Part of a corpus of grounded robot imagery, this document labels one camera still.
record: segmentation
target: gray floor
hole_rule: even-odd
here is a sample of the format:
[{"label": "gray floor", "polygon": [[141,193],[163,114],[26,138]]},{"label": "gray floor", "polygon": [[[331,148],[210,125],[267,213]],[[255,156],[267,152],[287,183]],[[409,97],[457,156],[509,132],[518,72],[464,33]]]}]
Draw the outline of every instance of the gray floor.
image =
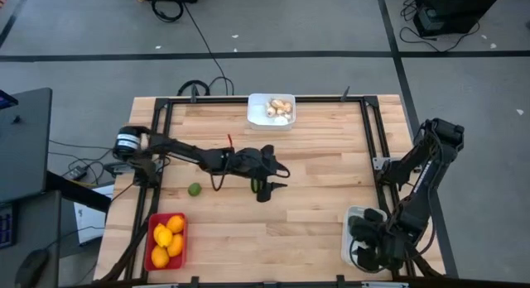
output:
[{"label": "gray floor", "polygon": [[[386,0],[393,29],[403,0]],[[0,28],[18,0],[0,10]],[[530,50],[530,0],[498,0],[481,30],[456,50]],[[378,0],[200,0],[190,6],[213,51],[390,51]],[[455,38],[443,37],[438,43]],[[397,40],[400,50],[429,51]],[[135,0],[28,0],[0,55],[196,53],[205,47],[184,15],[159,22]],[[236,94],[401,94],[391,58],[219,60]],[[530,282],[528,148],[530,58],[403,59],[420,121],[441,117],[466,127],[465,149],[440,187],[460,277]],[[189,79],[211,80],[211,60],[0,62],[9,93],[54,89],[51,138],[110,146],[136,96],[173,95]],[[218,84],[214,94],[224,94]],[[519,115],[517,109],[525,113]],[[51,145],[52,151],[97,157]],[[50,156],[63,173],[69,158]],[[72,284],[94,264],[98,244],[61,260],[60,283]]]}]

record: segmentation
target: orange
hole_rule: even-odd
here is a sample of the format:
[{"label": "orange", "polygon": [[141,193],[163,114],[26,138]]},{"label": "orange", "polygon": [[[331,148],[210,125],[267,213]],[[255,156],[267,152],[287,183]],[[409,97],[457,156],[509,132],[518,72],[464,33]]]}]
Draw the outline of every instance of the orange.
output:
[{"label": "orange", "polygon": [[173,240],[171,240],[171,244],[167,247],[167,254],[169,257],[179,256],[183,247],[184,238],[182,237],[182,234],[175,234]]},{"label": "orange", "polygon": [[163,228],[158,232],[157,235],[157,243],[160,247],[167,247],[171,244],[171,240],[173,239],[173,233],[171,233],[171,230],[168,228]]},{"label": "orange", "polygon": [[184,218],[179,215],[172,216],[169,221],[167,221],[166,227],[170,229],[174,234],[179,233],[184,229]]},{"label": "orange", "polygon": [[164,226],[162,223],[159,223],[155,229],[153,230],[152,234],[153,234],[153,237],[155,238],[155,242],[158,243],[158,233],[160,233],[160,230],[162,230],[163,228],[165,228],[166,226]]},{"label": "orange", "polygon": [[156,268],[166,267],[169,263],[169,256],[166,249],[160,246],[155,246],[151,252],[151,261]]}]

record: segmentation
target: wooden tabletop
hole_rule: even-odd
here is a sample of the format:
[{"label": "wooden tabletop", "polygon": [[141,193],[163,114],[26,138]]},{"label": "wooden tabletop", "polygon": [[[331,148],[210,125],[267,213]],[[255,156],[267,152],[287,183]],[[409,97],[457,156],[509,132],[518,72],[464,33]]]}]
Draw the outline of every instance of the wooden tabletop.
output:
[{"label": "wooden tabletop", "polygon": [[[155,99],[135,98],[129,124],[150,127]],[[400,98],[378,99],[391,156],[404,156],[412,144]],[[291,177],[272,179],[288,187],[275,190],[270,201],[260,204],[249,180],[227,176],[223,188],[214,192],[208,174],[173,160],[164,171],[158,211],[188,217],[187,261],[180,270],[149,272],[149,282],[189,283],[192,276],[201,282],[335,281],[336,275],[347,281],[391,279],[389,271],[367,274],[340,258],[346,209],[378,206],[359,105],[299,103],[289,132],[251,130],[246,114],[246,104],[178,104],[170,136],[204,149],[227,146],[227,134],[236,151],[273,144]],[[369,116],[381,156],[371,109]],[[119,176],[114,195],[129,186],[132,177]],[[186,189],[194,182],[203,191],[190,197]],[[401,197],[408,192],[403,190]],[[132,187],[113,201],[94,279],[104,276],[128,245],[137,196],[138,188]],[[427,229],[418,249],[430,233]],[[138,248],[134,277],[141,272],[144,246],[143,242]],[[437,242],[424,257],[445,272]]]}]

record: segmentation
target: red bowl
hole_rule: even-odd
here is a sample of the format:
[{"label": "red bowl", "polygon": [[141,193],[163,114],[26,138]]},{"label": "red bowl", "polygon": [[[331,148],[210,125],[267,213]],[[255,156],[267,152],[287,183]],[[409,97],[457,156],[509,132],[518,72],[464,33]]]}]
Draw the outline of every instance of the red bowl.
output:
[{"label": "red bowl", "polygon": [[[166,267],[163,268],[156,268],[152,264],[151,260],[151,253],[152,249],[155,248],[157,242],[155,242],[155,238],[153,236],[153,231],[155,230],[155,227],[161,223],[163,225],[167,224],[167,221],[172,216],[180,215],[182,218],[184,218],[184,229],[180,232],[182,234],[183,243],[182,243],[182,252],[179,254],[179,256],[170,257],[169,263],[167,263]],[[187,232],[188,228],[188,221],[186,220],[186,216],[183,213],[173,213],[173,214],[153,214],[149,218],[149,228],[147,230],[147,252],[145,256],[145,261],[143,263],[143,266],[145,267],[146,271],[164,271],[164,270],[171,270],[171,269],[179,269],[184,266],[184,262],[186,262],[186,237],[188,235]]]}]

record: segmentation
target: white container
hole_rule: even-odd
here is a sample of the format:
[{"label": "white container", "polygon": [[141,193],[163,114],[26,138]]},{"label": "white container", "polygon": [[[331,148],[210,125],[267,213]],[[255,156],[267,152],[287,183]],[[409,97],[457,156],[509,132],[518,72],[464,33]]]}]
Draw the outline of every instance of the white container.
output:
[{"label": "white container", "polygon": [[[287,101],[292,105],[291,121],[280,123],[275,118],[267,116],[267,103],[274,99]],[[289,131],[296,121],[296,99],[292,94],[251,94],[248,96],[247,119],[253,130],[259,131]]]},{"label": "white container", "polygon": [[[346,210],[346,214],[344,214],[344,221],[342,223],[342,248],[340,249],[340,257],[342,258],[342,261],[350,264],[351,266],[354,266],[354,263],[349,259],[349,245],[351,244],[351,241],[354,239],[348,231],[348,218],[357,216],[357,217],[363,217],[364,216],[364,210],[367,209],[362,206],[350,206],[348,210]],[[378,213],[382,214],[383,221],[387,220],[387,214],[383,212],[381,209],[374,209]],[[364,242],[354,242],[353,249],[356,250],[357,247],[361,246],[362,248],[367,248],[368,246]],[[355,263],[357,263],[357,255],[353,255],[353,258],[355,260]]]}]

